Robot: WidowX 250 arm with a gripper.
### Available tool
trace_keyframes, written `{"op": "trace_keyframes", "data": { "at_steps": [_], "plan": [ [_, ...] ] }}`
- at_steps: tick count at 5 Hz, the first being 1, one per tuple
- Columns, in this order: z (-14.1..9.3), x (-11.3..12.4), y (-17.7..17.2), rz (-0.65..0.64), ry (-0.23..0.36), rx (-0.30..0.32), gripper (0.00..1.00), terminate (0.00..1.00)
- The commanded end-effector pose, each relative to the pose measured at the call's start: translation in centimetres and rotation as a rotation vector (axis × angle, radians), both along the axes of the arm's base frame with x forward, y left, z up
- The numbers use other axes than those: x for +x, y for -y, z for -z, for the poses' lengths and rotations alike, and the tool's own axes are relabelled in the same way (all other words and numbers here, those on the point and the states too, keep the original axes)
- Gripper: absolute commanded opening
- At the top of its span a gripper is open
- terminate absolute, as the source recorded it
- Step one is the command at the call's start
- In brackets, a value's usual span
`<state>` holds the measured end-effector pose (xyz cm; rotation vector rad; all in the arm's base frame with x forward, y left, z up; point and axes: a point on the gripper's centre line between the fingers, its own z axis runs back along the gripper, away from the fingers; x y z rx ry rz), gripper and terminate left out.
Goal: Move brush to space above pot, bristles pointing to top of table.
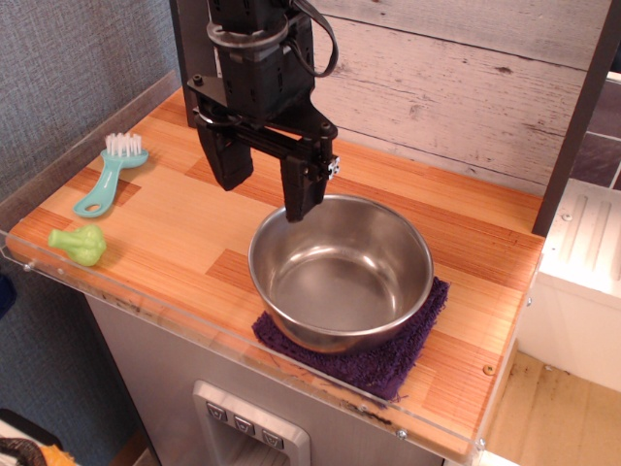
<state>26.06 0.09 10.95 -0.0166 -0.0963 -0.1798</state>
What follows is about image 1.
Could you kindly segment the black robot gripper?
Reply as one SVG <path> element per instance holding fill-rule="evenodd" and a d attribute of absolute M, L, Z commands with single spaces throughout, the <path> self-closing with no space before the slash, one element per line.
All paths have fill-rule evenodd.
<path fill-rule="evenodd" d="M 310 32 L 212 32 L 218 78 L 194 76 L 199 140 L 226 191 L 253 172 L 251 150 L 280 160 L 286 219 L 299 222 L 322 203 L 339 171 L 338 130 L 311 101 L 316 79 Z"/>

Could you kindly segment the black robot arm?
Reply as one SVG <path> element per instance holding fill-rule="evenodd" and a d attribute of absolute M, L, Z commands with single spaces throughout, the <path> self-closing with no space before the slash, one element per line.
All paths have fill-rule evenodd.
<path fill-rule="evenodd" d="M 338 63 L 333 47 L 316 70 L 312 28 L 335 36 L 308 1 L 211 1 L 207 34 L 217 52 L 218 78 L 196 75 L 198 135 L 217 183 L 225 190 L 253 173 L 259 150 L 280 163 L 286 218 L 298 222 L 324 197 L 339 171 L 337 127 L 312 103 L 318 79 Z"/>

